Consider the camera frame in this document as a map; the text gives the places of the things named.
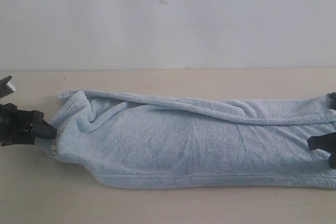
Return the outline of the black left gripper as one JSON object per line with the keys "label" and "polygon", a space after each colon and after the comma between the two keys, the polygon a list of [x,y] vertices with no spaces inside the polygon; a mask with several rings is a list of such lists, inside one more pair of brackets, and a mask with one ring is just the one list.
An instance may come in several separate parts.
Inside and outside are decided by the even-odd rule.
{"label": "black left gripper", "polygon": [[56,137],[57,129],[44,121],[43,112],[19,110],[12,103],[1,104],[1,147],[34,145],[35,138],[53,140]]}

